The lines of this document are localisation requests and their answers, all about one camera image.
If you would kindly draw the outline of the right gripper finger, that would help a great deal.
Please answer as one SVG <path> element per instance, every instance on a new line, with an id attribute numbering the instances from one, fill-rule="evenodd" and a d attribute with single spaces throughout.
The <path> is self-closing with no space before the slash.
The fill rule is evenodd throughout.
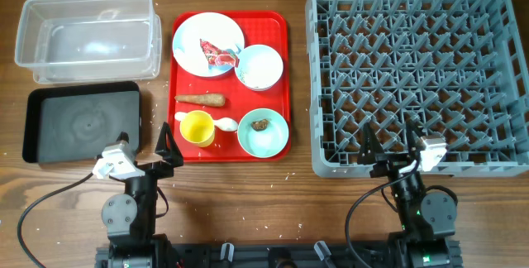
<path id="1" fill-rule="evenodd" d="M 366 123 L 362 130 L 362 143 L 360 145 L 357 163 L 372 165 L 384 158 L 384 149 L 380 144 L 374 130 Z"/>
<path id="2" fill-rule="evenodd" d="M 408 154 L 412 159 L 416 159 L 419 156 L 417 149 L 416 138 L 422 137 L 422 125 L 414 122 L 413 120 L 406 121 L 406 140 Z"/>

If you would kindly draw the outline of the yellow cup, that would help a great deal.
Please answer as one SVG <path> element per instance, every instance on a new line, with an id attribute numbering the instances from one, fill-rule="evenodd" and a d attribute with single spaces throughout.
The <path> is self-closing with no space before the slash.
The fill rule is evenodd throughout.
<path id="1" fill-rule="evenodd" d="M 189 143 L 202 148 L 213 143 L 215 126 L 209 113 L 200 110 L 177 112 L 174 118 L 179 121 L 181 136 Z"/>

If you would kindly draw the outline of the white plastic spoon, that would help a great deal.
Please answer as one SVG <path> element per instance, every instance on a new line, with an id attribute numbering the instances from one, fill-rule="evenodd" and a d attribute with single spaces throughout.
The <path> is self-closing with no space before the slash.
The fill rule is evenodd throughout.
<path id="1" fill-rule="evenodd" d="M 182 122 L 187 116 L 187 112 L 176 112 L 174 114 L 174 118 L 180 122 Z M 224 132 L 236 132 L 238 130 L 238 123 L 229 117 L 213 119 L 212 121 L 215 127 L 218 127 Z"/>

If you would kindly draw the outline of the brown carrot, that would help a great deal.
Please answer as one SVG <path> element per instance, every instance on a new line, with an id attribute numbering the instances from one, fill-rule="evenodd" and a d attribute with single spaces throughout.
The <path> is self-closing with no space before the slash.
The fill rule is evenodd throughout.
<path id="1" fill-rule="evenodd" d="M 219 93 L 181 94 L 176 95 L 174 99 L 180 103 L 191 103 L 215 108 L 223 107 L 226 104 L 226 98 Z"/>

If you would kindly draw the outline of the brown food scrap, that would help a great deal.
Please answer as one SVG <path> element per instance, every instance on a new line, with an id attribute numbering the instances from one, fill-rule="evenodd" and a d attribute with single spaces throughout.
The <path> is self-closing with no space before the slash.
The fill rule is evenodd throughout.
<path id="1" fill-rule="evenodd" d="M 259 121 L 254 121 L 250 125 L 255 131 L 262 132 L 268 127 L 269 120 L 268 119 L 262 119 L 262 120 L 259 120 Z"/>

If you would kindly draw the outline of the green bowl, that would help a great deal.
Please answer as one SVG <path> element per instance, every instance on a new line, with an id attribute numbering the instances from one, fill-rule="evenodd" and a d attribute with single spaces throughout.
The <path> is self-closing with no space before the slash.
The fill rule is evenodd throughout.
<path id="1" fill-rule="evenodd" d="M 268 127 L 257 132 L 251 123 L 268 119 Z M 248 112 L 239 122 L 237 139 L 242 149 L 257 158 L 271 158 L 278 155 L 287 145 L 289 128 L 282 115 L 269 108 L 257 108 Z"/>

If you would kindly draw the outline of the red snack wrapper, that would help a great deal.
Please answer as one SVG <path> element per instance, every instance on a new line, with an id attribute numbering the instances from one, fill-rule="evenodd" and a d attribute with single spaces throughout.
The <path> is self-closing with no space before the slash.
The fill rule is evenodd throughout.
<path id="1" fill-rule="evenodd" d="M 229 65 L 236 67 L 239 64 L 238 56 L 231 49 L 222 50 L 203 39 L 200 40 L 200 46 L 209 66 Z"/>

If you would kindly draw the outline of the light blue rice bowl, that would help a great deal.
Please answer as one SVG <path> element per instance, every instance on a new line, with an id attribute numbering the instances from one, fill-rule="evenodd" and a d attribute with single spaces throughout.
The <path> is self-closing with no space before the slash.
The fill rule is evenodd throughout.
<path id="1" fill-rule="evenodd" d="M 284 63 L 280 54 L 267 45 L 250 45 L 238 57 L 235 74 L 239 81 L 253 91 L 272 88 L 281 78 Z"/>

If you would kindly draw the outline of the light blue plate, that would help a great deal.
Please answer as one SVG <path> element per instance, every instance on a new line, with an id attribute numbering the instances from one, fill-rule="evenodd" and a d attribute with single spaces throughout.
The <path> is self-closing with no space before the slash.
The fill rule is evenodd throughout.
<path id="1" fill-rule="evenodd" d="M 211 42 L 222 49 L 233 50 L 238 55 L 245 48 L 245 37 L 239 25 L 226 15 L 202 12 L 185 20 L 173 37 L 173 55 L 188 73 L 212 78 L 225 74 L 233 67 L 209 66 L 200 46 L 200 40 Z"/>

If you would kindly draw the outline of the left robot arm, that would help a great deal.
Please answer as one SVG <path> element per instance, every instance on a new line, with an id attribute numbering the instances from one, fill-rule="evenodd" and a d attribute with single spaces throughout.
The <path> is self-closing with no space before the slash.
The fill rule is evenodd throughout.
<path id="1" fill-rule="evenodd" d="M 181 267 L 183 261 L 164 234 L 155 233 L 158 198 L 164 195 L 160 179 L 174 175 L 183 165 L 168 123 L 160 129 L 155 153 L 160 160 L 139 165 L 136 153 L 129 147 L 128 135 L 122 132 L 117 141 L 106 146 L 93 168 L 99 179 L 121 181 L 125 190 L 113 195 L 102 206 L 102 222 L 107 228 L 108 248 L 96 251 L 96 267 Z"/>

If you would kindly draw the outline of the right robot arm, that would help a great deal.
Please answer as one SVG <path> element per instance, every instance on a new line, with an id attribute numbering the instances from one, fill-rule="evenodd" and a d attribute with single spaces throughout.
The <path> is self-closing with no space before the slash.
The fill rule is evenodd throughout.
<path id="1" fill-rule="evenodd" d="M 406 123 L 405 136 L 407 151 L 389 154 L 371 126 L 364 124 L 358 163 L 371 165 L 369 175 L 386 177 L 388 182 L 361 196 L 354 206 L 371 194 L 391 189 L 402 230 L 388 236 L 390 267 L 461 267 L 459 243 L 450 240 L 455 234 L 458 198 L 444 186 L 426 187 L 422 181 L 422 173 L 443 159 L 447 144 L 412 121 Z"/>

